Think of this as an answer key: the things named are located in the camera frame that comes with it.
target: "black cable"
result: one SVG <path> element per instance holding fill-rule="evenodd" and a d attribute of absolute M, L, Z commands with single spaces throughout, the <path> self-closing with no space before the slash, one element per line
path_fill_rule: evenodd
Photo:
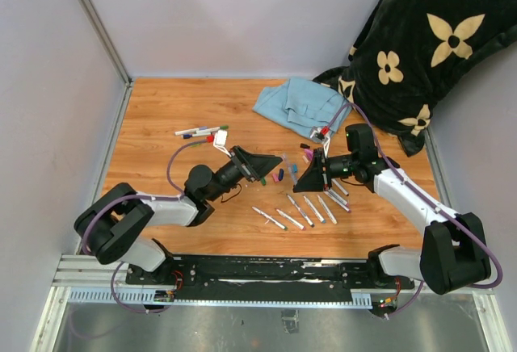
<path fill-rule="evenodd" d="M 340 178 L 341 182 L 344 182 L 345 184 L 348 184 L 348 185 L 353 185 L 353 186 L 364 186 L 364 184 L 360 184 L 360 183 L 356 183 L 354 184 L 353 182 L 348 182 L 348 181 L 345 181 L 343 180 L 342 178 Z"/>
<path fill-rule="evenodd" d="M 230 196 L 228 199 L 226 200 L 223 200 L 223 198 L 225 197 L 224 195 L 221 196 L 221 203 L 226 203 L 228 201 L 230 201 L 231 199 L 233 199 L 234 197 L 237 197 L 239 196 L 239 194 L 241 193 L 242 191 L 242 185 L 241 184 L 237 184 L 237 186 L 239 187 L 239 192 L 237 192 L 235 195 L 232 195 Z"/>

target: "blue cloth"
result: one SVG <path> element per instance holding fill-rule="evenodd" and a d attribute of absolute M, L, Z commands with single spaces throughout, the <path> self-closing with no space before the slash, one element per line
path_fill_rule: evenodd
<path fill-rule="evenodd" d="M 301 78 L 291 78 L 282 86 L 266 87 L 253 111 L 285 128 L 309 138 L 314 126 L 326 126 L 347 100 L 335 90 Z M 337 132 L 350 113 L 347 108 L 330 127 Z"/>

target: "white panel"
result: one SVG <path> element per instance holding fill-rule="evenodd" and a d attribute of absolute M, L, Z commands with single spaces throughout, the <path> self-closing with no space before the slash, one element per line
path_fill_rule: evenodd
<path fill-rule="evenodd" d="M 517 45 L 464 78 L 435 110 L 431 131 L 458 212 L 483 221 L 488 246 L 505 271 L 497 288 L 517 346 Z"/>
<path fill-rule="evenodd" d="M 123 93 L 77 0 L 0 0 L 2 350 L 27 350 Z"/>
<path fill-rule="evenodd" d="M 133 76 L 313 76 L 378 0 L 93 0 Z"/>

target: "pink object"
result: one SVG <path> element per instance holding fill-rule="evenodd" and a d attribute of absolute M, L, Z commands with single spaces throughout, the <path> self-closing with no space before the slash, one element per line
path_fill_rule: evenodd
<path fill-rule="evenodd" d="M 313 151 L 311 149 L 304 149 L 305 156 L 309 159 L 309 161 L 313 160 Z"/>

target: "flower center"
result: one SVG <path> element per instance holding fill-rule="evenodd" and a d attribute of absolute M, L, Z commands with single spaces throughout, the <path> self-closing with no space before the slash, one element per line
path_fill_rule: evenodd
<path fill-rule="evenodd" d="M 455 49 L 458 45 L 460 45 L 460 39 L 457 36 L 450 36 L 447 40 L 449 47 Z"/>

